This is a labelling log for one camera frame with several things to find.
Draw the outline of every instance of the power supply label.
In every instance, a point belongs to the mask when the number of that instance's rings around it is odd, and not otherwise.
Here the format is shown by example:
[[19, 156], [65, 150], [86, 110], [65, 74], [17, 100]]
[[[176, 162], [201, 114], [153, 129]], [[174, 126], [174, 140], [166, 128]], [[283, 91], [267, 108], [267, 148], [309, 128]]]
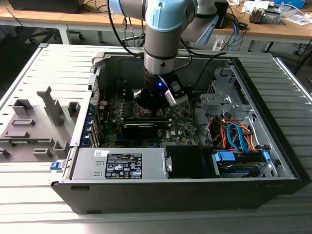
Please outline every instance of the power supply label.
[[142, 154], [108, 154], [105, 178], [142, 179]]

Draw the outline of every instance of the motherboard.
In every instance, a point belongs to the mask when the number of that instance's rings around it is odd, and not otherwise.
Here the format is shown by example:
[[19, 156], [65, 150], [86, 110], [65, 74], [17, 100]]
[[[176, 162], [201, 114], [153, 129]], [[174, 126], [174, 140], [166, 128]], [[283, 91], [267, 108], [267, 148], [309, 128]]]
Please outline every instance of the motherboard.
[[115, 95], [102, 103], [101, 147], [162, 148], [198, 145], [189, 101], [153, 113], [133, 100]]

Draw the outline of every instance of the green circuit board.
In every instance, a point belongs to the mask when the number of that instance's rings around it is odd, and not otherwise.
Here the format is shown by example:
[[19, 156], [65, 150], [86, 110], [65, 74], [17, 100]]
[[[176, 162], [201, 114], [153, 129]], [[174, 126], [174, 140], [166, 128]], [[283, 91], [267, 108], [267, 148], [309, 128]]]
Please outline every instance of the green circuit board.
[[[118, 96], [104, 106], [101, 147], [162, 148], [166, 145], [198, 145], [197, 129], [191, 117], [191, 105], [186, 101], [178, 107], [167, 107], [151, 112], [139, 107], [134, 101], [125, 101]], [[147, 139], [131, 139], [123, 135], [125, 124], [157, 125], [157, 135]]]

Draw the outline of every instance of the metal table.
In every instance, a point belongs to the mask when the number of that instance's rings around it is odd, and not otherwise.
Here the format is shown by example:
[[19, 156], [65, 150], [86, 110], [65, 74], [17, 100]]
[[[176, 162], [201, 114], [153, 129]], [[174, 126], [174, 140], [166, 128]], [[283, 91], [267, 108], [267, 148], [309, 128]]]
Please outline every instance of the metal table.
[[[28, 98], [31, 103], [43, 105], [31, 90], [49, 85], [54, 90], [52, 97], [64, 105], [81, 100], [93, 73], [93, 53], [110, 50], [122, 51], [119, 47], [41, 45], [0, 101], [1, 132], [14, 113], [10, 105], [15, 99]], [[282, 61], [270, 54], [229, 52], [227, 55], [241, 60], [312, 176], [312, 97]], [[312, 185], [293, 195], [278, 196], [257, 210], [77, 215], [50, 188], [49, 165], [45, 162], [0, 163], [2, 228], [9, 228], [11, 233], [25, 230], [54, 233], [56, 228], [73, 233], [312, 232]]]

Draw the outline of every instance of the blue cable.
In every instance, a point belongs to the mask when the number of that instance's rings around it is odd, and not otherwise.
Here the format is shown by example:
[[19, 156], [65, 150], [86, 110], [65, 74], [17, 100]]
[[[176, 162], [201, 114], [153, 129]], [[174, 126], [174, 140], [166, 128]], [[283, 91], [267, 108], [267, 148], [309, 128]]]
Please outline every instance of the blue cable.
[[233, 50], [233, 48], [234, 48], [234, 46], [235, 46], [235, 44], [236, 44], [236, 41], [237, 41], [237, 34], [238, 34], [238, 31], [237, 31], [237, 28], [236, 28], [235, 23], [234, 23], [232, 20], [230, 20], [230, 19], [229, 19], [229, 22], [231, 22], [231, 23], [233, 24], [233, 26], [234, 26], [234, 30], [235, 30], [235, 38], [234, 38], [234, 43], [232, 44], [232, 46], [231, 46], [231, 48], [230, 48], [230, 51], [232, 51], [232, 50]]
[[240, 129], [240, 127], [238, 126], [237, 123], [230, 123], [228, 125], [228, 128], [226, 130], [226, 136], [227, 136], [227, 139], [229, 141], [229, 143], [234, 147], [234, 149], [236, 150], [236, 152], [239, 152], [239, 149], [238, 147], [233, 143], [232, 139], [231, 139], [231, 126], [234, 125], [234, 127], [237, 129], [238, 131], [238, 137], [239, 137], [239, 143], [240, 143], [240, 147], [242, 148], [243, 151], [245, 151], [246, 153], [249, 153], [249, 150], [244, 142], [244, 139], [243, 139], [243, 133], [242, 133], [242, 130]]

